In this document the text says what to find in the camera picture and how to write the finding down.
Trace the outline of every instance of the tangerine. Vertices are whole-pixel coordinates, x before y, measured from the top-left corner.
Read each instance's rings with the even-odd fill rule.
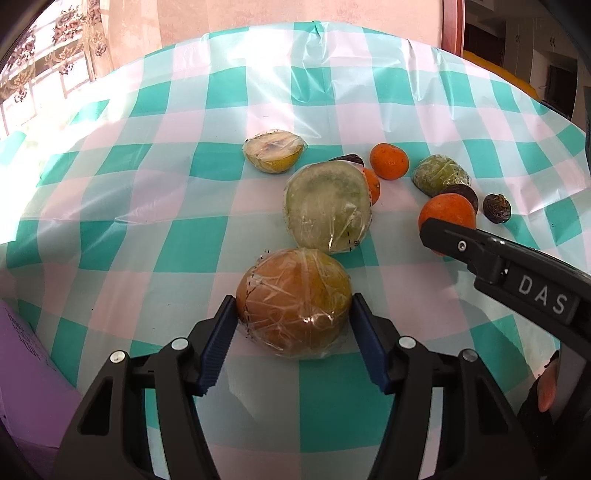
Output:
[[[396,180],[408,171],[408,155],[389,143],[379,143],[371,149],[369,162],[374,172],[385,180]]]
[[[371,204],[375,205],[375,202],[379,199],[379,178],[373,170],[368,168],[362,168],[361,173],[365,177],[365,181],[369,187],[369,195],[371,197]]]
[[[429,200],[418,216],[418,229],[428,218],[438,218],[468,228],[476,228],[476,213],[470,201],[458,193],[442,193]]]

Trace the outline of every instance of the plastic-wrapped fruit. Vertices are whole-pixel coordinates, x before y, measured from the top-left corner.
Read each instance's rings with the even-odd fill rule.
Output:
[[[264,258],[245,273],[236,291],[247,334],[292,358],[329,353],[347,322],[351,297],[341,264],[307,248]]]
[[[413,183],[430,197],[449,185],[470,185],[470,177],[454,160],[445,155],[425,158],[413,172]]]
[[[363,174],[347,161],[307,165],[285,187],[283,215],[299,247],[349,252],[371,223],[371,200]]]
[[[291,168],[306,147],[302,137],[276,130],[244,142],[244,156],[259,170],[281,173]]]

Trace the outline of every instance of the table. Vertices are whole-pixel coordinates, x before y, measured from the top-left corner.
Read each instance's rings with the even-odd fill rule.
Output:
[[[557,344],[476,292],[464,266],[422,247],[416,219],[427,197],[410,173],[429,154],[453,157],[481,200],[511,202],[509,222],[479,213],[479,228],[591,270],[581,130],[414,41],[331,22],[212,33],[122,67],[55,116],[0,143],[4,178],[31,193],[23,212],[5,202],[3,228],[18,228],[0,247],[0,297],[80,391],[112,351],[142,355],[186,335],[265,250],[294,246],[281,214],[294,170],[270,176],[242,156],[244,140],[269,129],[308,143],[295,169],[348,153],[367,160],[379,142],[408,153],[409,173],[382,181],[370,234],[337,258],[401,333],[435,351],[475,348],[513,406]],[[224,480],[357,480],[391,402],[350,332],[322,361],[279,359],[237,333],[197,409]],[[147,420],[165,476],[153,393]],[[435,413],[424,472],[439,428]]]

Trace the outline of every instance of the plastic-wrapped orange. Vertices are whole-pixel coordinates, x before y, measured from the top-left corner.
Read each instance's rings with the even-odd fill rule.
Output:
[[[247,334],[291,358],[328,355],[347,322],[351,298],[341,264],[308,248],[269,255],[245,273],[236,290]]]

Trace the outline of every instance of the green fruit wrapped in plastic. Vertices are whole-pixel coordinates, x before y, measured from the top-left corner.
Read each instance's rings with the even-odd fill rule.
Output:
[[[413,183],[430,197],[450,185],[470,186],[470,176],[454,160],[445,155],[431,155],[414,169]]]
[[[371,223],[367,182],[346,161],[307,165],[287,182],[283,215],[299,247],[327,254],[350,252]]]

